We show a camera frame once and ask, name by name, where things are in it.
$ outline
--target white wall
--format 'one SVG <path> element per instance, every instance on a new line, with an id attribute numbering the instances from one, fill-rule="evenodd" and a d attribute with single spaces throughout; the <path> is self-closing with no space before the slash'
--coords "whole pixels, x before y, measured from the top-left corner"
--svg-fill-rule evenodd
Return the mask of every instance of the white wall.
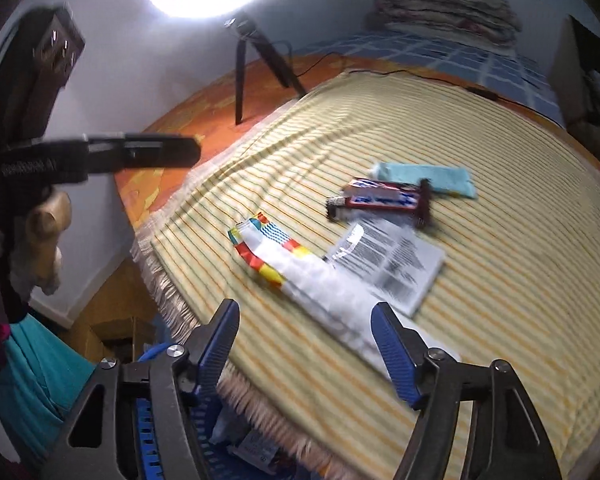
<path id="1" fill-rule="evenodd" d="M 170 19 L 148 0 L 25 0 L 16 15 L 39 4 L 68 2 L 86 48 L 61 93 L 48 136 L 139 131 L 213 79 L 232 69 L 235 38 L 223 18 Z M 519 51 L 545 70 L 560 24 L 573 14 L 600 35 L 600 24 L 582 0 L 509 0 L 524 30 Z M 250 11 L 272 40 L 297 48 L 360 30 L 372 0 L 257 0 Z M 74 223 L 62 236 L 62 285 L 34 304 L 70 324 L 124 257 L 132 231 L 111 177 L 92 177 L 69 190 Z"/>

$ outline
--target cardboard box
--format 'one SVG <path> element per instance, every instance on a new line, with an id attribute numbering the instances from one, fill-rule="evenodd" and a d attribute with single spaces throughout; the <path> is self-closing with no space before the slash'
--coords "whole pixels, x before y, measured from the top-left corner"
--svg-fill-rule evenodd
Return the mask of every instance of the cardboard box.
<path id="1" fill-rule="evenodd" d="M 155 327 L 151 323 L 137 317 L 115 319 L 91 325 L 81 353 L 92 363 L 115 357 L 126 364 L 137 361 L 144 346 L 154 341 Z"/>

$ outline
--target teal cloth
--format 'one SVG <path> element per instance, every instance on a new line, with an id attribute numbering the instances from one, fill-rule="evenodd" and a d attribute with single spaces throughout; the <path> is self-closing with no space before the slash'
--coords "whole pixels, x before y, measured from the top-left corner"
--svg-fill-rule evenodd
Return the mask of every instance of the teal cloth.
<path id="1" fill-rule="evenodd" d="M 418 184 L 428 178 L 433 191 L 446 194 L 458 194 L 476 198 L 471 175 L 465 168 L 447 166 L 428 166 L 427 164 L 401 164 L 399 162 L 378 162 L 370 171 L 370 177 L 384 182 Z"/>
<path id="2" fill-rule="evenodd" d="M 33 316 L 11 325 L 0 372 L 0 420 L 21 460 L 39 468 L 93 372 Z"/>

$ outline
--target yellow striped bedsheet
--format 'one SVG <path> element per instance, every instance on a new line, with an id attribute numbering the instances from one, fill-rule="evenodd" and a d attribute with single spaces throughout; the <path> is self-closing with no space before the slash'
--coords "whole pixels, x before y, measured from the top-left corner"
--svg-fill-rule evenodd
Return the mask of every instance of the yellow striped bedsheet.
<path id="1" fill-rule="evenodd" d="M 551 133 L 462 89 L 349 73 L 294 105 L 202 183 L 152 247 L 196 317 L 240 304 L 231 361 L 292 422 L 368 478 L 392 478 L 415 415 L 371 367 L 235 252 L 263 211 L 323 254 L 324 200 L 377 161 L 464 166 L 477 200 L 437 198 L 446 261 L 416 323 L 464 361 L 515 367 L 565 474 L 600 426 L 600 186 Z M 463 406 L 447 478 L 464 459 Z"/>

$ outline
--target blue checkered blanket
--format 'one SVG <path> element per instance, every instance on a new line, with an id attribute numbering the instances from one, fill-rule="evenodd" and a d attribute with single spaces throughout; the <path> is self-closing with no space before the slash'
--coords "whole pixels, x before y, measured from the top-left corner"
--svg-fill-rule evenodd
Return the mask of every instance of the blue checkered blanket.
<path id="1" fill-rule="evenodd" d="M 298 54 L 339 52 L 346 56 L 388 59 L 425 66 L 485 86 L 564 125 L 553 90 L 535 61 L 505 57 L 473 46 L 404 32 L 361 32 L 322 41 Z"/>

